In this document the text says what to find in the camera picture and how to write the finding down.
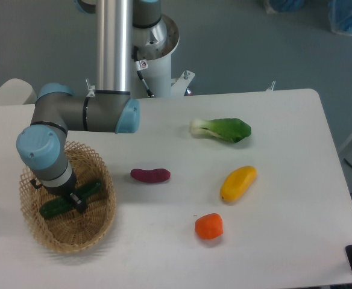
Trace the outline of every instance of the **white table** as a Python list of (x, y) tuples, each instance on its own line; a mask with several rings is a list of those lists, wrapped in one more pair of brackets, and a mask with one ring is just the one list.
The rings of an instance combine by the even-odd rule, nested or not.
[[(111, 231), (76, 255), (38, 245), (19, 210), (24, 167), (15, 148), (32, 105), (0, 107), (0, 288), (294, 288), (352, 282), (352, 202), (319, 96), (313, 90), (140, 100), (135, 134), (70, 132), (103, 157), (118, 199)], [(250, 138), (193, 138), (194, 117), (238, 117)], [(234, 169), (258, 178), (235, 204), (219, 199)], [(133, 168), (164, 167), (142, 185)], [(224, 235), (203, 243), (198, 217), (219, 213)]]

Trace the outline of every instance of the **toy cucumber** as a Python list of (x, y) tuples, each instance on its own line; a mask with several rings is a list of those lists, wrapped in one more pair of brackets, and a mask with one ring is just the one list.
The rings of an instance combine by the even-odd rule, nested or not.
[[(80, 199), (87, 199), (101, 188), (101, 181), (88, 182), (76, 189), (75, 194)], [(39, 209), (39, 213), (44, 219), (51, 219), (59, 214), (66, 213), (74, 209), (73, 205), (64, 197), (58, 197), (44, 203)]]

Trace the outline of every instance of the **toy carrot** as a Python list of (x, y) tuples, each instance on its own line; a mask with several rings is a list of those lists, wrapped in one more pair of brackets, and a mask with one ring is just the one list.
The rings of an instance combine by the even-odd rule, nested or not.
[(223, 221), (219, 214), (202, 216), (195, 222), (195, 232), (204, 240), (211, 240), (223, 234)]

